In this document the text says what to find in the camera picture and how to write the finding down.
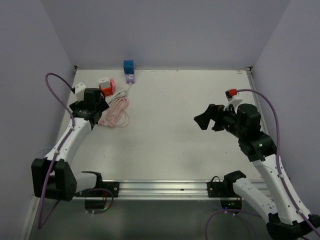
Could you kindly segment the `blue cube socket adapter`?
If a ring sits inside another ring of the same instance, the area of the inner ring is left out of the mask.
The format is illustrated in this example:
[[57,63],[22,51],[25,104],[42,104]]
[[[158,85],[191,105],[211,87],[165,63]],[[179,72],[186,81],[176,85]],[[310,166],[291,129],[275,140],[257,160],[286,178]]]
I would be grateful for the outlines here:
[[133,75],[135,73],[135,63],[133,60],[123,61],[123,71],[125,75]]

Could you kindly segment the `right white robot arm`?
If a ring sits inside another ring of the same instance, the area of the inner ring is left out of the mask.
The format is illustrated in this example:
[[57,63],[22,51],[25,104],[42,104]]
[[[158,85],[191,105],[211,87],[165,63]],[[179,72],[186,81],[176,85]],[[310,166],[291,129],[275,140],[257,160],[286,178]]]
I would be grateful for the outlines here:
[[261,131],[261,115],[256,106],[243,103],[234,109],[232,105],[210,104],[194,121],[202,130],[214,121],[213,131],[225,130],[238,138],[240,150],[263,177],[271,197],[252,186],[241,171],[224,176],[223,192],[244,198],[265,221],[272,239],[296,240],[319,228],[319,215],[310,213],[302,203],[282,163],[276,161],[276,145]]

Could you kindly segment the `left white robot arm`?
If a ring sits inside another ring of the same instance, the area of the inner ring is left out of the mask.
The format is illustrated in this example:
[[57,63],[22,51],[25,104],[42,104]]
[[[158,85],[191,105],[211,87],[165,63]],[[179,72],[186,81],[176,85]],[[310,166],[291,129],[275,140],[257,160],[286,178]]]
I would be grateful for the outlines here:
[[103,193],[102,175],[96,171],[73,173],[72,161],[86,136],[109,108],[99,88],[86,88],[83,99],[70,104],[72,117],[53,149],[31,164],[36,197],[70,201],[76,193],[87,190],[92,196]]

